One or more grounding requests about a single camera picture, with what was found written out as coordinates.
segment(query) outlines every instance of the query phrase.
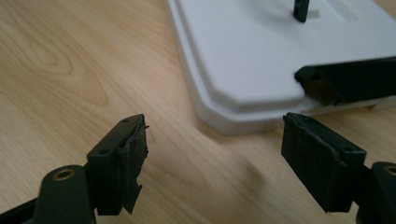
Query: black plastic part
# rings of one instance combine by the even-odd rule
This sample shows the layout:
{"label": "black plastic part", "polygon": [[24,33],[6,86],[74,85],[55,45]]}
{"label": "black plastic part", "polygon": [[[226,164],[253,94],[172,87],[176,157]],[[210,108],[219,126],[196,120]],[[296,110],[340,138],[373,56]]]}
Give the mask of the black plastic part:
{"label": "black plastic part", "polygon": [[396,95],[396,57],[309,65],[295,74],[303,86],[321,80],[340,101],[355,102]]}
{"label": "black plastic part", "polygon": [[149,151],[143,115],[120,121],[88,153],[85,165],[92,206],[100,216],[115,216],[124,207],[132,213],[141,190],[136,182]]}
{"label": "black plastic part", "polygon": [[282,156],[294,173],[325,212],[349,211],[366,152],[309,117],[284,121]]}
{"label": "black plastic part", "polygon": [[32,221],[35,199],[23,203],[0,215],[0,224],[20,224]]}
{"label": "black plastic part", "polygon": [[396,164],[376,162],[372,173],[372,197],[381,221],[396,223]]}
{"label": "black plastic part", "polygon": [[82,166],[64,166],[44,177],[35,204],[34,223],[95,223]]}
{"label": "black plastic part", "polygon": [[297,21],[306,22],[308,15],[309,0],[295,0],[293,16]]}

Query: wooden table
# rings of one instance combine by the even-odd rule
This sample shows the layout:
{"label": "wooden table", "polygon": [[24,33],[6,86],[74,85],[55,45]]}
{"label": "wooden table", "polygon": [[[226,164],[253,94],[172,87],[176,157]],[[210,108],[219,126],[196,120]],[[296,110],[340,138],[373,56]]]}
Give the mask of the wooden table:
{"label": "wooden table", "polygon": [[[396,2],[378,1],[396,15]],[[194,113],[160,0],[0,0],[0,212],[86,154],[119,120],[146,115],[143,190],[99,223],[354,223],[325,214],[280,155],[283,130],[237,137]],[[396,109],[316,116],[396,161]]]}

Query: wood grain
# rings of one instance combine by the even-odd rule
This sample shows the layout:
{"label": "wood grain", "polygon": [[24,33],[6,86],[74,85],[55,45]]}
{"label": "wood grain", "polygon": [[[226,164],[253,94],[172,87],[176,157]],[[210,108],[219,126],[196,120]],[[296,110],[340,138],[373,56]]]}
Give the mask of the wood grain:
{"label": "wood grain", "polygon": [[[395,2],[381,6],[396,14]],[[325,214],[280,155],[282,130],[228,137],[196,118],[164,1],[0,0],[0,212],[144,113],[149,155],[134,213],[99,223],[354,223]],[[316,119],[396,161],[396,109]]]}

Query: white tray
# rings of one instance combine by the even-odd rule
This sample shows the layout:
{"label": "white tray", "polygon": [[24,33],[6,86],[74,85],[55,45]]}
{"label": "white tray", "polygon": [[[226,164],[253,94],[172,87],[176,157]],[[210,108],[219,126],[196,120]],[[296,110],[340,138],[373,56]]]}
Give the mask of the white tray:
{"label": "white tray", "polygon": [[309,64],[396,56],[396,21],[372,0],[311,0],[306,23],[291,0],[167,0],[198,117],[226,134],[279,127],[287,112],[315,114],[384,100],[326,105],[294,73]]}

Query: black clamp jaw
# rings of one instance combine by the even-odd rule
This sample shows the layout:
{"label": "black clamp jaw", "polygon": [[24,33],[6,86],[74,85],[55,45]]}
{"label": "black clamp jaw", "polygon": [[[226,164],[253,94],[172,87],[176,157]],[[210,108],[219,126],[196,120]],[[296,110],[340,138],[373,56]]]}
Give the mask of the black clamp jaw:
{"label": "black clamp jaw", "polygon": [[142,186],[136,182],[149,151],[143,115],[121,120],[88,153],[82,167],[68,165],[48,173],[38,197],[0,215],[0,223],[96,223],[132,213]]}
{"label": "black clamp jaw", "polygon": [[363,165],[366,152],[309,117],[288,113],[282,156],[325,212],[359,207],[357,223],[396,223],[396,164]]}

